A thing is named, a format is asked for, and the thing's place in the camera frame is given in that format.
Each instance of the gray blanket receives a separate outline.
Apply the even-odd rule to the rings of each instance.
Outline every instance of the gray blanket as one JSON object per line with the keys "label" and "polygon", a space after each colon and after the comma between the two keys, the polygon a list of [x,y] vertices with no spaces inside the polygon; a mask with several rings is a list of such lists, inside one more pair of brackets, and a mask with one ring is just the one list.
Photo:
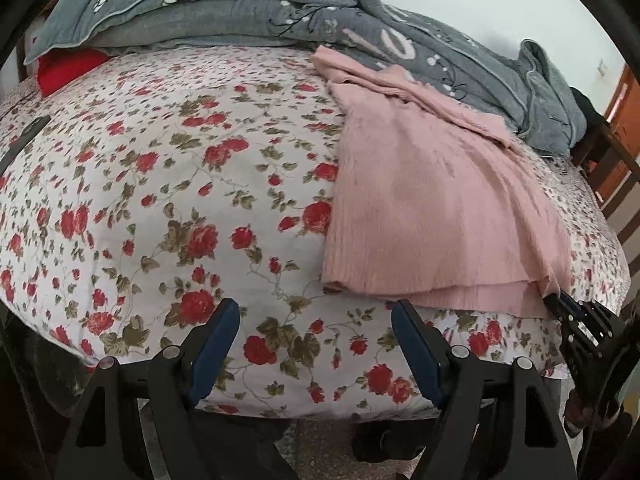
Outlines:
{"label": "gray blanket", "polygon": [[25,63],[52,48],[124,54],[178,46],[339,49],[370,68],[400,64],[416,79],[504,117],[529,146],[568,155],[586,121],[558,69],[531,40],[507,59],[472,38],[380,0],[60,0]]}

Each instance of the ribbed fabric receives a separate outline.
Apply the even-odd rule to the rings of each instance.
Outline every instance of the ribbed fabric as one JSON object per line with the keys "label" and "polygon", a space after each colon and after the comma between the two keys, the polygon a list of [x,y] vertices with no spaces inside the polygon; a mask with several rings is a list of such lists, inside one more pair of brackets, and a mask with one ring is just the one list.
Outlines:
{"label": "ribbed fabric", "polygon": [[502,118],[406,70],[312,56],[346,113],[325,282],[422,306],[546,317],[570,243]]}

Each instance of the orange wooden door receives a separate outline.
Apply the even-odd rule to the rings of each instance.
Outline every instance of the orange wooden door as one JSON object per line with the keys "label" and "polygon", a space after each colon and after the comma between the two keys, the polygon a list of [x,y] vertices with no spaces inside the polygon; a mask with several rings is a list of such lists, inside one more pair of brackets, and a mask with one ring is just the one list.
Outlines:
{"label": "orange wooden door", "polygon": [[[607,114],[611,131],[636,158],[640,154],[640,85],[629,67],[625,67]],[[605,202],[625,179],[627,171],[620,162],[598,188]]]}

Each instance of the pink knit garment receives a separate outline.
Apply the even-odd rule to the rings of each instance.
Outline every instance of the pink knit garment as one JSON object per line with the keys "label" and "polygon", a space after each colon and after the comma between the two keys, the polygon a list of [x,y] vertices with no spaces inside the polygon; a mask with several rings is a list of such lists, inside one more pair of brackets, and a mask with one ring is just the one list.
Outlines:
{"label": "pink knit garment", "polygon": [[346,113],[322,280],[421,306],[547,317],[570,242],[504,120],[401,66],[312,58]]}

